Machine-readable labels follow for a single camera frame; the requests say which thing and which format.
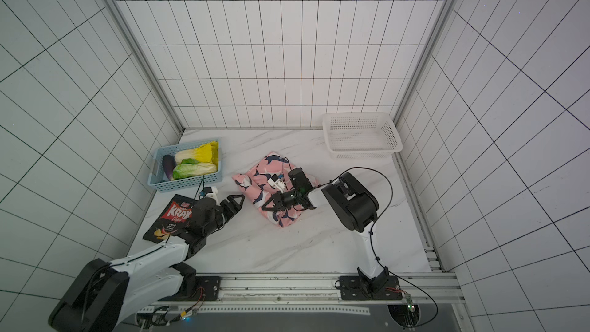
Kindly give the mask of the pink shark print shorts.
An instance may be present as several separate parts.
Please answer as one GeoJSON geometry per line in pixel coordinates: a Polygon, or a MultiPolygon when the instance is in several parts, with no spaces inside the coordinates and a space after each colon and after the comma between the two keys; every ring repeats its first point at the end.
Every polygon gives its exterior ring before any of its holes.
{"type": "MultiPolygon", "coordinates": [[[[284,184],[287,187],[285,192],[287,192],[292,189],[292,184],[288,178],[288,172],[295,168],[299,167],[291,164],[288,158],[279,155],[276,152],[271,152],[264,156],[264,158],[255,164],[255,166],[253,166],[249,171],[243,174],[238,173],[233,175],[232,179],[239,187],[245,198],[251,201],[253,206],[261,214],[261,206],[270,198],[271,195],[279,192],[270,187],[270,185],[267,184],[267,180],[272,175],[281,176],[284,184]]],[[[307,175],[307,177],[309,178],[314,189],[317,188],[317,180],[309,175],[307,175]]],[[[288,227],[297,222],[304,211],[307,210],[302,210],[300,207],[284,210],[281,213],[281,219],[279,221],[270,222],[278,227],[288,227]]]]}

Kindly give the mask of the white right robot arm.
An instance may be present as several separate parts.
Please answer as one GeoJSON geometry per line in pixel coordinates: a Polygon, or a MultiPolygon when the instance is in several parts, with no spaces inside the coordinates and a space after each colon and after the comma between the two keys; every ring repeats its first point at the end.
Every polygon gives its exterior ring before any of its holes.
{"type": "Polygon", "coordinates": [[[385,300],[393,293],[387,290],[390,272],[376,254],[373,234],[379,220],[376,197],[348,170],[327,184],[314,187],[302,168],[288,173],[290,190],[276,181],[269,181],[277,191],[261,205],[262,211],[279,214],[300,207],[313,210],[329,207],[341,224],[356,233],[356,249],[360,253],[357,276],[342,276],[336,288],[347,300],[385,300]]]}

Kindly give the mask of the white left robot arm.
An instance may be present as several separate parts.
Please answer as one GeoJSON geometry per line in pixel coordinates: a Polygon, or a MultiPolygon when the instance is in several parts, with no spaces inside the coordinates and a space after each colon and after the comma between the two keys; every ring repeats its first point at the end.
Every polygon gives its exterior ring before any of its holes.
{"type": "Polygon", "coordinates": [[[175,195],[144,234],[152,246],[114,261],[87,263],[50,313],[49,326],[57,331],[112,331],[160,300],[190,303],[175,317],[179,321],[201,302],[217,300],[221,279],[199,276],[187,260],[242,209],[244,199],[175,195]]]}

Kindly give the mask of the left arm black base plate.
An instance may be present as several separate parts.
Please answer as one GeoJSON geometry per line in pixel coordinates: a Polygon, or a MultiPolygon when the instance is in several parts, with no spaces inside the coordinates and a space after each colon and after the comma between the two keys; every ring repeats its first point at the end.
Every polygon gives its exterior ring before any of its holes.
{"type": "Polygon", "coordinates": [[[221,277],[204,276],[192,277],[181,282],[181,287],[172,296],[162,298],[161,301],[178,301],[193,303],[201,301],[216,301],[221,288],[221,277]]]}

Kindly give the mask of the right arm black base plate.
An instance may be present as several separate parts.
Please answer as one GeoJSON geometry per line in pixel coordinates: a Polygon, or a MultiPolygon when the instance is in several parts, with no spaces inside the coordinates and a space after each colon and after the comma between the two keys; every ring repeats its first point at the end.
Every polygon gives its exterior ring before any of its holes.
{"type": "Polygon", "coordinates": [[[343,301],[401,301],[403,292],[397,278],[380,275],[368,278],[364,275],[341,276],[335,282],[343,301]]]}

